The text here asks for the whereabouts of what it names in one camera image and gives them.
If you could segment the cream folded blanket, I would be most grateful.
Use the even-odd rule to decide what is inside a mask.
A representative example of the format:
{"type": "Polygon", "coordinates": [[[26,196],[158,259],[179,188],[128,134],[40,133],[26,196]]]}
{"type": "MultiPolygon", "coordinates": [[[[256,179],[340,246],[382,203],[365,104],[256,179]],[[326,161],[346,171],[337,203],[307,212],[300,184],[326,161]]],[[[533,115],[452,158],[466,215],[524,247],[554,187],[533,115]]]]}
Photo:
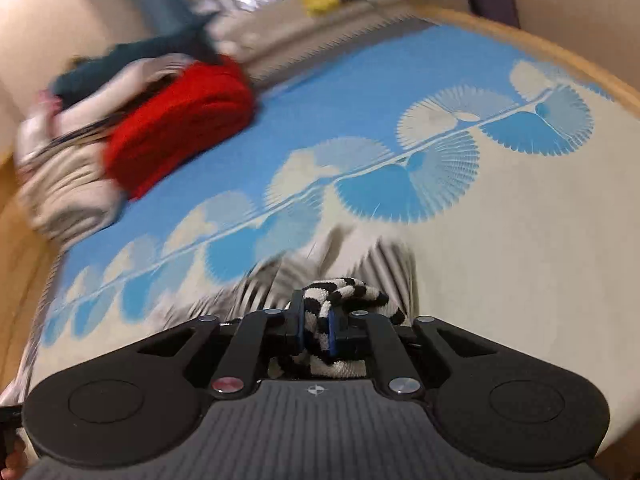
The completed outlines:
{"type": "Polygon", "coordinates": [[[105,173],[104,148],[102,142],[66,148],[18,191],[29,225],[63,250],[113,224],[125,203],[105,173]]]}

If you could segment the wooden headboard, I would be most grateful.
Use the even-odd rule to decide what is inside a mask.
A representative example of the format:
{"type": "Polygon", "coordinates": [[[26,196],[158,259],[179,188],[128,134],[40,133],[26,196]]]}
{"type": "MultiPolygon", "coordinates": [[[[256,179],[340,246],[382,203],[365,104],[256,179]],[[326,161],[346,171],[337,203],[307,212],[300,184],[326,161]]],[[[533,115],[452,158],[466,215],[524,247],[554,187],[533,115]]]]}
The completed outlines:
{"type": "Polygon", "coordinates": [[[0,307],[1,385],[15,377],[32,320],[58,248],[34,231],[17,198],[13,157],[1,155],[0,307]]]}

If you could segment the red folded blanket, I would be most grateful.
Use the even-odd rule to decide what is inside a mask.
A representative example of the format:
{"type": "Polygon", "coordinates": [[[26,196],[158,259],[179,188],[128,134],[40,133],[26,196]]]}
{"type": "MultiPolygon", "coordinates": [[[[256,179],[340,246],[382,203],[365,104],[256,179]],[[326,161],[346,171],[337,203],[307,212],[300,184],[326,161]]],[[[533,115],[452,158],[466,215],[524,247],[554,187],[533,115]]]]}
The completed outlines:
{"type": "Polygon", "coordinates": [[[256,98],[242,67],[196,62],[114,128],[103,152],[106,174],[137,200],[202,151],[250,125],[256,98]]]}

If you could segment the teal shark plush toy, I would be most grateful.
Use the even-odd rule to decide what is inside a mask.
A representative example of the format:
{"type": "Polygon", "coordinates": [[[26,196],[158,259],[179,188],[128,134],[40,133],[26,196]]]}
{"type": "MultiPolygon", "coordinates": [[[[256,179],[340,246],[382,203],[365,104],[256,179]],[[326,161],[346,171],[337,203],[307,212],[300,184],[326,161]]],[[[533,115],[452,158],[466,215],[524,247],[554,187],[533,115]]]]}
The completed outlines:
{"type": "Polygon", "coordinates": [[[62,101],[64,110],[82,101],[109,82],[123,68],[142,58],[160,58],[168,54],[184,54],[194,60],[217,65],[218,52],[206,27],[217,12],[198,15],[186,27],[164,36],[116,44],[106,55],[88,58],[72,70],[57,76],[49,90],[62,101]]]}

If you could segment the black white striped garment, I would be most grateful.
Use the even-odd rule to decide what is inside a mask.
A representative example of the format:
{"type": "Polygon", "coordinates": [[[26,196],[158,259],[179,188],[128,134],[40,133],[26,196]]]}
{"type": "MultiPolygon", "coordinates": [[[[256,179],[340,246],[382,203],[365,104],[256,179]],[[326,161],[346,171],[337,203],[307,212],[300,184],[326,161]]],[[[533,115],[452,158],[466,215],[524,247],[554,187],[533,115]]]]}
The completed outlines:
{"type": "Polygon", "coordinates": [[[361,378],[366,374],[363,360],[339,358],[330,348],[335,334],[332,314],[338,308],[366,310],[386,316],[394,325],[406,325],[418,314],[415,280],[416,262],[407,243],[337,226],[313,242],[306,256],[281,252],[256,263],[236,283],[187,306],[166,304],[156,316],[157,326],[166,330],[202,315],[229,322],[258,310],[285,310],[300,289],[303,350],[274,359],[270,375],[361,378]]]}

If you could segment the blue patterned bed sheet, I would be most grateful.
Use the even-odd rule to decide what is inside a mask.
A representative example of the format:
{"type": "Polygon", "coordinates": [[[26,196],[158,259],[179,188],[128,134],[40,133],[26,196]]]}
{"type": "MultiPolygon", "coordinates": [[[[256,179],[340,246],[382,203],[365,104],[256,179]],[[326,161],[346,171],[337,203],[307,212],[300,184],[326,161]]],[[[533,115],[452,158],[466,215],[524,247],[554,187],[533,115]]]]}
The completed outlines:
{"type": "Polygon", "coordinates": [[[276,55],[227,55],[254,91],[249,126],[137,200],[120,188],[118,219],[70,249],[46,237],[58,255],[2,403],[342,226],[409,245],[417,315],[581,374],[608,402],[605,443],[631,430],[638,115],[561,66],[420,18],[276,55]]]}

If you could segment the white folded bedding stack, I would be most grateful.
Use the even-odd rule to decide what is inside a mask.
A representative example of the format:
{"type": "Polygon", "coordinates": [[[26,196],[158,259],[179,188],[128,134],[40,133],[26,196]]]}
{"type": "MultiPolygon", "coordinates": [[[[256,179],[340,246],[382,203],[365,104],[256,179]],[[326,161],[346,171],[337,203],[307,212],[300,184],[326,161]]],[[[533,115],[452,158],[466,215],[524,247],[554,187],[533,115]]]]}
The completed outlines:
{"type": "Polygon", "coordinates": [[[128,107],[152,96],[193,63],[193,58],[181,53],[140,58],[66,110],[60,98],[41,93],[18,128],[15,165],[24,171],[33,170],[63,148],[105,138],[108,130],[127,114],[128,107]]]}

